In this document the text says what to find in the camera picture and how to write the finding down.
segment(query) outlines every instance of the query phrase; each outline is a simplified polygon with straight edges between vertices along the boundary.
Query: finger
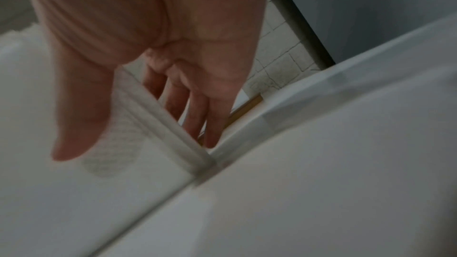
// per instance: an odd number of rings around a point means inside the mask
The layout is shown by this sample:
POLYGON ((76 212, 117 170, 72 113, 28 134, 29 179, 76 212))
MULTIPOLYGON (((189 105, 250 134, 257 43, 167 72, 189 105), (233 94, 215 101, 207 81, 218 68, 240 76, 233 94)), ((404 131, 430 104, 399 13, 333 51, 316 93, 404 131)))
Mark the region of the finger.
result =
POLYGON ((143 85, 156 99, 159 99, 162 95, 166 83, 166 75, 156 73, 151 67, 146 66, 143 85))
POLYGON ((208 98, 196 93, 190 94, 189 109, 182 127, 195 140, 199 137, 208 113, 208 98))
POLYGON ((209 101, 209 110, 205 129, 205 147, 214 148, 218 144, 225 124, 229 119, 234 102, 235 99, 211 99, 209 101))
POLYGON ((98 140, 109 120, 114 70, 57 51, 56 161, 76 158, 98 140))
POLYGON ((182 86, 170 85, 167 100, 165 101, 165 109, 177 121, 184 109, 186 108, 189 99, 189 90, 182 86))

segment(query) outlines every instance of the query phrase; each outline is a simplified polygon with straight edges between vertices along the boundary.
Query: white surface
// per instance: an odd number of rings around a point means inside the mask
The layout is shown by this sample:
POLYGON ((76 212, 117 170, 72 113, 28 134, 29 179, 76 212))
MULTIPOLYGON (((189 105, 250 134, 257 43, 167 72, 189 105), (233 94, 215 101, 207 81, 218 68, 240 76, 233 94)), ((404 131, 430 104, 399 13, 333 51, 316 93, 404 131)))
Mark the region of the white surface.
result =
POLYGON ((280 92, 219 150, 229 160, 259 132, 269 140, 108 252, 176 256, 155 254, 163 251, 145 239, 191 218, 186 209, 211 196, 210 213, 194 213, 207 217, 167 240, 193 242, 180 256, 455 256, 456 23, 415 31, 280 92))
POLYGON ((180 154, 207 159, 185 141, 173 147, 166 116, 140 113, 151 106, 143 88, 121 81, 105 138, 51 161, 53 73, 37 29, 0 40, 0 256, 88 256, 193 179, 180 154))

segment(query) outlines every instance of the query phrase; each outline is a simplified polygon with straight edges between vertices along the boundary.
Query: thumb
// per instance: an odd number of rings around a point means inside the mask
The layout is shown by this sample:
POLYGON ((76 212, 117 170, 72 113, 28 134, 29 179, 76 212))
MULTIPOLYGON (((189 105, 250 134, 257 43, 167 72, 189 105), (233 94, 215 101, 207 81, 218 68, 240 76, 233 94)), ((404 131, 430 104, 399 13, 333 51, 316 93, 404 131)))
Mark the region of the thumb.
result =
POLYGON ((58 136, 52 158, 65 161, 85 153, 109 121, 114 68, 68 50, 53 51, 56 62, 58 136))

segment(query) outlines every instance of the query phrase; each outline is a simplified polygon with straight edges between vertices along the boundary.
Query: hand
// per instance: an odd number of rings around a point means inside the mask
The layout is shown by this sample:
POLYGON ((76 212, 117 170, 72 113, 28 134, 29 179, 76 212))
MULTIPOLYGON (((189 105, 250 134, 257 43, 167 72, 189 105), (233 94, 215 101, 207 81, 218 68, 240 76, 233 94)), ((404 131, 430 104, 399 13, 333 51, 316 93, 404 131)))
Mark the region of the hand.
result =
POLYGON ((146 88, 184 129, 217 144, 253 62, 265 0, 32 0, 58 84, 55 160, 92 147, 109 120, 114 70, 146 52, 146 88))

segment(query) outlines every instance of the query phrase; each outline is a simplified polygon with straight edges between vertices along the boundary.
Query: gray wall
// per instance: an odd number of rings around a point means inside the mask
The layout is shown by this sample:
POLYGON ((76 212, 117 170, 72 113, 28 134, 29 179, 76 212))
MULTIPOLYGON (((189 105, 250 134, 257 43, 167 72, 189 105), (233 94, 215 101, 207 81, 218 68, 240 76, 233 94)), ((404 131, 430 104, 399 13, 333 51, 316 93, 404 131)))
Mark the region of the gray wall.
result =
POLYGON ((293 0, 336 63, 457 11, 457 0, 293 0))

